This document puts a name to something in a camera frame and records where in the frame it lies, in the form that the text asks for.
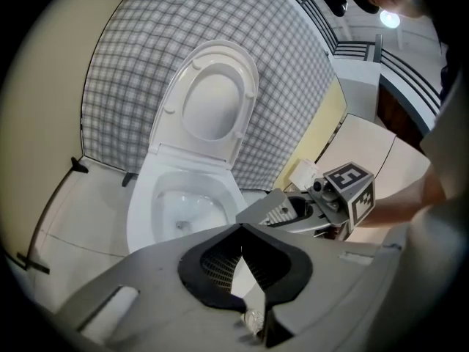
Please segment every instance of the toilet lid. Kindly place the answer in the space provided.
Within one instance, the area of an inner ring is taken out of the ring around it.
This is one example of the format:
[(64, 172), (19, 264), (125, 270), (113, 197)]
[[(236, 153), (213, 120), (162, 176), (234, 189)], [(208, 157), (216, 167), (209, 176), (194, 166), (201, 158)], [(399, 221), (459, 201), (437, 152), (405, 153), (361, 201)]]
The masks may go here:
[(256, 102), (259, 75), (249, 54), (211, 40), (184, 60), (156, 114), (149, 151), (168, 145), (233, 167)]

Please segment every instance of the plaid wall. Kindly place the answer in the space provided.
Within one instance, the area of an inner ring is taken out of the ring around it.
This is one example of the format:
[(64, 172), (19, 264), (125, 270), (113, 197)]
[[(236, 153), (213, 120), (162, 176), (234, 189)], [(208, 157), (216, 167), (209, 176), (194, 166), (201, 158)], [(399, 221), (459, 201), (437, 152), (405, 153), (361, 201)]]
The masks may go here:
[(232, 172), (241, 188), (271, 189), (333, 78), (318, 40), (287, 0), (124, 0), (86, 77), (85, 155), (139, 172), (171, 77), (213, 39), (241, 45), (256, 62), (259, 93)]

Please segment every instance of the white floor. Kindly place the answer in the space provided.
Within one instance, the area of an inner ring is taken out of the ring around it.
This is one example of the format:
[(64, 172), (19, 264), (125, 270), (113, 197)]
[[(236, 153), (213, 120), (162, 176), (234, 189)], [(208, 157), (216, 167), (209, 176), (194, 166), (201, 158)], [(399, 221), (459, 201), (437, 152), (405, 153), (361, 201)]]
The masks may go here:
[[(29, 271), (34, 299), (52, 312), (81, 286), (128, 255), (126, 220), (135, 180), (88, 159), (88, 174), (72, 172), (60, 188), (37, 236), (34, 258), (49, 275)], [(250, 205), (265, 192), (245, 192)]]

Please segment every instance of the ceiling light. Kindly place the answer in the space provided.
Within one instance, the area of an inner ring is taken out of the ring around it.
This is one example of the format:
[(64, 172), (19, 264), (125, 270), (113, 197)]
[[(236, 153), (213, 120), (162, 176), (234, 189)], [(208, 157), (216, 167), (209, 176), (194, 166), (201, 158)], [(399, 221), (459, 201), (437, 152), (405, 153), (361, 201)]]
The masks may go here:
[(380, 13), (380, 19), (385, 26), (391, 27), (392, 29), (395, 29), (401, 23), (401, 19), (396, 13), (391, 13), (386, 10)]

